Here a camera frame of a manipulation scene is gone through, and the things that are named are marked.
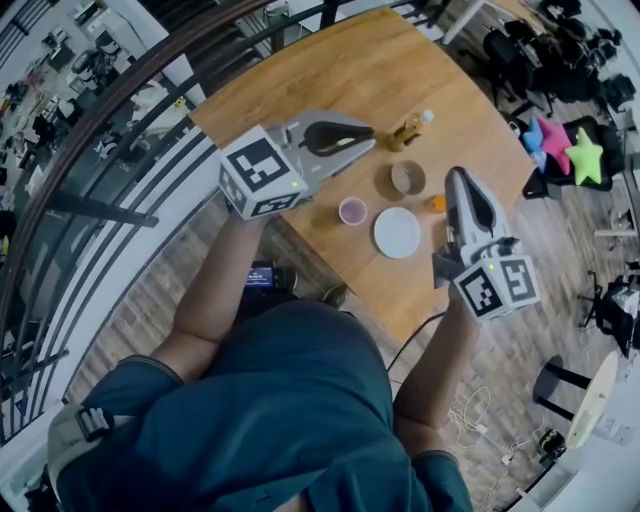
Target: blue star pillow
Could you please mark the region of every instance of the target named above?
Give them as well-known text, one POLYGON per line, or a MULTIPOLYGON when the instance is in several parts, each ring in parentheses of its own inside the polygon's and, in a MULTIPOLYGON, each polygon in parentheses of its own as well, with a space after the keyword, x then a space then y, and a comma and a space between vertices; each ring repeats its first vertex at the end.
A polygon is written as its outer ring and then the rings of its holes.
POLYGON ((522 134, 522 144, 527 153, 535 160, 540 172, 544 172, 547 164, 547 154, 542 149, 543 139, 540 123, 536 117, 532 117, 529 129, 522 134))

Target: desk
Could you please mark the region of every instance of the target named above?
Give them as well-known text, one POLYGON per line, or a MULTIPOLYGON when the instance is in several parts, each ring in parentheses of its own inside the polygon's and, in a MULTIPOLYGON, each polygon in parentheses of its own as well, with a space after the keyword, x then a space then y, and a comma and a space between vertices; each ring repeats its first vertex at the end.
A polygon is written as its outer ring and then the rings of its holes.
POLYGON ((341 277, 368 311, 399 342, 446 303, 434 290, 431 255, 446 241, 443 214, 427 200, 444 192, 455 165, 475 172, 509 209, 534 164, 509 126, 472 80, 413 25, 388 8, 349 18, 316 32, 257 64, 202 103, 194 122, 226 146, 256 124, 285 122, 307 108, 332 109, 360 119, 379 134, 425 108, 435 121, 403 153, 378 146, 285 220, 341 277), (412 159, 427 171, 425 191, 398 200, 390 167, 412 159), (365 201, 369 217, 358 227, 342 224, 342 199, 365 201), (422 244, 405 260, 380 254, 372 223, 385 208, 404 205, 418 216, 422 244))
POLYGON ((516 19, 523 19, 531 25, 531 27, 542 34, 545 32, 544 25, 536 18, 531 10, 527 8, 521 0, 473 0, 469 7, 460 15, 456 22, 451 26, 442 38, 442 44, 449 44, 453 41, 467 23, 475 16, 483 5, 489 5, 502 13, 516 19))

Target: backpack strap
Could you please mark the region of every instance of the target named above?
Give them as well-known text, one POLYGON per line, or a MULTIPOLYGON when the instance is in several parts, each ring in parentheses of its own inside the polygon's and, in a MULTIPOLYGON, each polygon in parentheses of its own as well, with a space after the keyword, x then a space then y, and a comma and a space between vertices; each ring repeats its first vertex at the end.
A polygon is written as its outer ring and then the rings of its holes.
POLYGON ((89 409, 68 404, 49 425, 47 460, 49 477, 56 497, 58 476, 71 462, 97 447, 104 437, 134 419, 113 416, 103 409, 89 409))

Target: person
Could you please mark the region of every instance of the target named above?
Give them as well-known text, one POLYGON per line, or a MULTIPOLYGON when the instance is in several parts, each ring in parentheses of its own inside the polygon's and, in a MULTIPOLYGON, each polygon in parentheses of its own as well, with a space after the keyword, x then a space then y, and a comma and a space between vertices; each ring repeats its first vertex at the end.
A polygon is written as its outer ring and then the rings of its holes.
POLYGON ((245 307, 265 224, 232 213, 166 340, 54 419, 49 472, 64 510, 471 512, 438 434, 479 336, 462 299, 451 294, 392 403, 351 315, 293 297, 245 307), (108 427, 61 454, 78 414, 108 427))
POLYGON ((53 123, 47 121, 42 114, 36 116, 36 118, 33 120, 33 131, 36 135, 38 135, 38 137, 40 137, 38 139, 38 142, 36 143, 36 148, 48 146, 53 147, 56 137, 56 130, 53 126, 53 123))

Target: pink cup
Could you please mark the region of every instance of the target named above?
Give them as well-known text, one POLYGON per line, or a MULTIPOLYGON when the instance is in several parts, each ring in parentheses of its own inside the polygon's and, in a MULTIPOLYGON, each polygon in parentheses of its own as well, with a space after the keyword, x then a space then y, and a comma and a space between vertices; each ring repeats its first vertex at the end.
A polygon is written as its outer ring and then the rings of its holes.
POLYGON ((338 215, 345 224, 357 226, 367 218, 367 205, 357 197, 345 197, 338 207, 338 215))

